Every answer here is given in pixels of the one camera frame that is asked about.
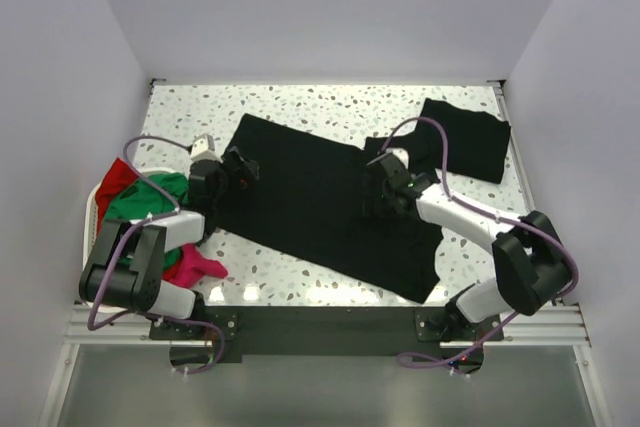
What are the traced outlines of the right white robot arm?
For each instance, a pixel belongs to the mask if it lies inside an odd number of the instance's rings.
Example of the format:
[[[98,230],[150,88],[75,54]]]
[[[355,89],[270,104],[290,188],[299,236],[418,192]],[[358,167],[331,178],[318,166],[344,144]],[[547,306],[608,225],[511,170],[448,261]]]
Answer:
[[[366,165],[364,192],[368,216],[437,224],[492,255],[494,276],[463,289],[429,320],[442,336],[469,339],[482,322],[509,311],[532,316],[577,283],[575,261],[539,211],[519,216],[491,209],[455,193],[442,176],[410,173],[391,152]]]

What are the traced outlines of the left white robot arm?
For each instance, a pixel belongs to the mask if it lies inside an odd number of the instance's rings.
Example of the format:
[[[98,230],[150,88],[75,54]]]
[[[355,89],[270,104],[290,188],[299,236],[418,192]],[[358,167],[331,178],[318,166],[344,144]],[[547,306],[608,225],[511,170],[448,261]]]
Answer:
[[[219,204],[259,179],[259,165],[236,147],[196,156],[189,173],[141,174],[105,209],[85,262],[79,296],[94,309],[172,317],[185,339],[200,337],[207,315],[196,294],[164,279],[166,268],[216,229]]]

